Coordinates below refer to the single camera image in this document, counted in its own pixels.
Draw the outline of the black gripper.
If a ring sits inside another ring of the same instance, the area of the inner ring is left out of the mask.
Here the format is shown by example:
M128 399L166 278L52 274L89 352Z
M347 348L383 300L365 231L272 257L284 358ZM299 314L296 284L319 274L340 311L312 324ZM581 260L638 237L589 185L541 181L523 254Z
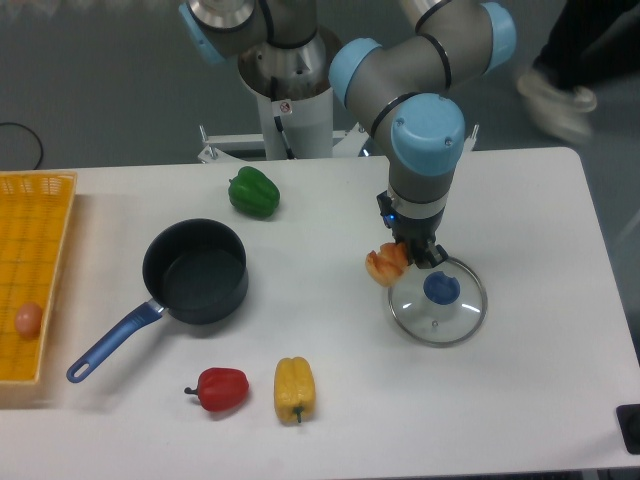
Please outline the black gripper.
M415 265L425 255L429 268L448 260L448 253L436 244L436 230L444 213L443 200L428 204L401 203L388 192L377 196L380 215L397 243L401 243L401 258L405 266Z

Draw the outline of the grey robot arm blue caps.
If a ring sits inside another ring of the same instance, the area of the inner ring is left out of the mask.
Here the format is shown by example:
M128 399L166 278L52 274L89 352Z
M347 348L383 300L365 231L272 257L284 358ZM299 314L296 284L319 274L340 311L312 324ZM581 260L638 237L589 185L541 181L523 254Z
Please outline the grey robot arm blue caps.
M404 1L413 35L384 48L341 43L313 1L184 1L180 17L210 64L235 59L257 101L268 159L323 158L341 103L389 162L380 214L411 264L445 261L436 242L465 120L448 90L505 63L516 47L509 12L495 2Z

